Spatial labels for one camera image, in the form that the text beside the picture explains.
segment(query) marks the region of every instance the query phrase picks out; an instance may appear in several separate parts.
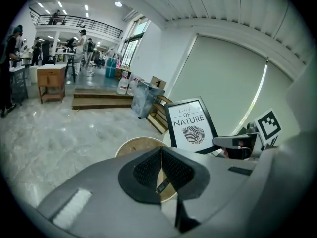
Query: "wooden cabinet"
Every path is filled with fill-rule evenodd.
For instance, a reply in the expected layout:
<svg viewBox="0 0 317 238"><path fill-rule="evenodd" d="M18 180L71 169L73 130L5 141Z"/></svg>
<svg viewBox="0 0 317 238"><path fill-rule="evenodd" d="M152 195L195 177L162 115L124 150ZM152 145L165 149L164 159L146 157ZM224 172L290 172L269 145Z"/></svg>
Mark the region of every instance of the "wooden cabinet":
<svg viewBox="0 0 317 238"><path fill-rule="evenodd" d="M43 99L60 99L65 96L65 66L46 64L38 68L38 88L41 103ZM41 87L45 87L44 93L41 93ZM48 93L49 87L57 88L57 93Z"/></svg>

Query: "white bottle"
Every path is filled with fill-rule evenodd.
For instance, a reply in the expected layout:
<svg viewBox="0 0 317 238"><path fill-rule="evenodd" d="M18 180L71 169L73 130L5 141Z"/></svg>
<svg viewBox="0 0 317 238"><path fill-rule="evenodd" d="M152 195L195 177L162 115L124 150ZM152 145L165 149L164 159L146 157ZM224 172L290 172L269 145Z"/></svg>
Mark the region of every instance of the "white bottle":
<svg viewBox="0 0 317 238"><path fill-rule="evenodd" d="M125 95L128 90L129 79L127 79L127 73L122 74L122 78L118 84L117 93Z"/></svg>
<svg viewBox="0 0 317 238"><path fill-rule="evenodd" d="M139 80L134 78L128 88L127 94L133 96L135 88L137 88Z"/></svg>

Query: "leaf illustration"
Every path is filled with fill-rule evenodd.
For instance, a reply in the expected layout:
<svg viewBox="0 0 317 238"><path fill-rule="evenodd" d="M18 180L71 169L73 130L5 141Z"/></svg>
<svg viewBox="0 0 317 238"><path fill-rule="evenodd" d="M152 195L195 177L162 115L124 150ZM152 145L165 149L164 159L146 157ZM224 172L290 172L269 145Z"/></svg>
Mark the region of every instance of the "leaf illustration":
<svg viewBox="0 0 317 238"><path fill-rule="evenodd" d="M205 132L197 126L188 126L182 129L186 140L192 144L200 144L205 139Z"/></svg>

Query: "railing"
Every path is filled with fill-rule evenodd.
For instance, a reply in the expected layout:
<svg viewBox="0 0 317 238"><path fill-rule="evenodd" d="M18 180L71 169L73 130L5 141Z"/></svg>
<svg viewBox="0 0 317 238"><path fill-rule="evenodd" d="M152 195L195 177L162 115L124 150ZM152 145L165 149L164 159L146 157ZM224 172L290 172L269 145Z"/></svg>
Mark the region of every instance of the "railing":
<svg viewBox="0 0 317 238"><path fill-rule="evenodd" d="M84 29L92 29L98 32L106 33L111 36L119 38L122 30L103 24L98 21L94 21L87 18L75 17L75 16L62 16L54 17L52 15L41 15L36 23L36 25L65 25L65 26L75 26Z"/></svg>
<svg viewBox="0 0 317 238"><path fill-rule="evenodd" d="M31 8L29 9L30 9L32 22L34 25L36 25L39 21L40 15L36 11L32 10Z"/></svg>

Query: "picture frame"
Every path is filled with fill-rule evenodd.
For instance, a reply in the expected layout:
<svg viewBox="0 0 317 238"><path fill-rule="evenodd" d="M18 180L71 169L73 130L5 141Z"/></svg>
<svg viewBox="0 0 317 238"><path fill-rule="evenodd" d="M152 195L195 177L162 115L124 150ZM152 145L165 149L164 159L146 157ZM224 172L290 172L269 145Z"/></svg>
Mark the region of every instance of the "picture frame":
<svg viewBox="0 0 317 238"><path fill-rule="evenodd" d="M165 104L171 146L206 154L220 149L218 137L201 97Z"/></svg>

